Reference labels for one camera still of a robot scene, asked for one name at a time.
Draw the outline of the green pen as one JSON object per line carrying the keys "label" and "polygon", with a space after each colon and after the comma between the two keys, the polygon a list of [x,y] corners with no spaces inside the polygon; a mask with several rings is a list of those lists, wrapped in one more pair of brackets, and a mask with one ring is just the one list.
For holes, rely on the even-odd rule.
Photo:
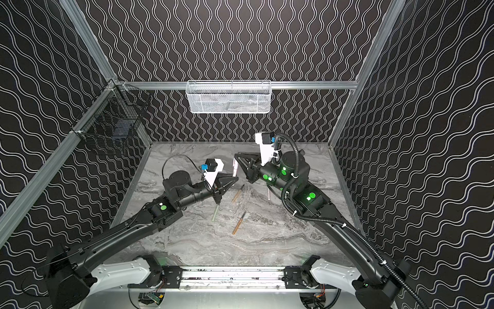
{"label": "green pen", "polygon": [[219,208],[220,208],[220,204],[217,204],[216,207],[215,207],[213,216],[212,216],[212,221],[215,221],[216,220],[216,217],[217,217],[217,213],[219,211]]}

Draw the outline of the pink pen cap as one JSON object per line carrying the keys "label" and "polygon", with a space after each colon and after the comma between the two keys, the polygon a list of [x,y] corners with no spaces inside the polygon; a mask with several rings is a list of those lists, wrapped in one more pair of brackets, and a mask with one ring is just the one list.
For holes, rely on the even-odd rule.
{"label": "pink pen cap", "polygon": [[232,164],[232,167],[233,167],[233,176],[237,176],[237,171],[238,171],[238,167],[239,167],[239,164],[237,162],[236,159],[233,160],[233,164]]}

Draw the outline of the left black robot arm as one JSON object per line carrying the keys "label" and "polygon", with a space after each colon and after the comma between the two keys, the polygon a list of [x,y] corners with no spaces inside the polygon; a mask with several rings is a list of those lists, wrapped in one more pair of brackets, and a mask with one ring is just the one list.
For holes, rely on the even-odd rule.
{"label": "left black robot arm", "polygon": [[238,180],[231,174],[218,173],[212,184],[205,180],[193,184],[188,172],[176,171],[163,181],[165,192],[130,219],[85,242],[51,248],[43,276],[52,306],[71,308],[80,303],[96,285],[92,272],[105,260],[166,229],[183,216],[188,206],[208,198],[220,202]]}

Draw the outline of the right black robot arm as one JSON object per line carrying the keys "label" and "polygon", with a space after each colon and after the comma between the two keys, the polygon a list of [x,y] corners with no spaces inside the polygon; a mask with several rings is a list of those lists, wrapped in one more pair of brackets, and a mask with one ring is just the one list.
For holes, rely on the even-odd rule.
{"label": "right black robot arm", "polygon": [[354,294],[364,308],[390,308],[403,290],[419,308],[427,307],[406,282],[410,265],[406,261],[396,263],[379,252],[343,217],[331,199],[310,182],[311,167],[303,154],[289,151],[278,162],[265,164],[258,153],[237,153],[234,158],[249,182],[262,180],[269,190],[280,195],[291,216],[313,224],[353,263],[352,267],[340,267],[313,257],[309,273],[317,283]]}

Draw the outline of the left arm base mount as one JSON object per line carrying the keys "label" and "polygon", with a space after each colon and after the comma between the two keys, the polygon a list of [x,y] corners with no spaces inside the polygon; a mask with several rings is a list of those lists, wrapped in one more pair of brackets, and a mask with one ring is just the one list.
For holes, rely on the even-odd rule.
{"label": "left arm base mount", "polygon": [[145,278],[143,283],[130,284],[129,288],[179,288],[183,269],[179,266],[162,266],[161,270],[153,270],[151,274]]}

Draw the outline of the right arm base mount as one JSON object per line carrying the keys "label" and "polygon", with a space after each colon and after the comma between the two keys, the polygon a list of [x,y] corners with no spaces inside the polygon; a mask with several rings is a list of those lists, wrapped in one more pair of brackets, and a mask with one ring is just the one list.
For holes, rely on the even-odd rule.
{"label": "right arm base mount", "polygon": [[323,289],[323,287],[328,289],[337,289],[336,287],[328,284],[323,285],[317,283],[312,275],[302,267],[285,267],[281,280],[284,282],[285,288],[287,289]]}

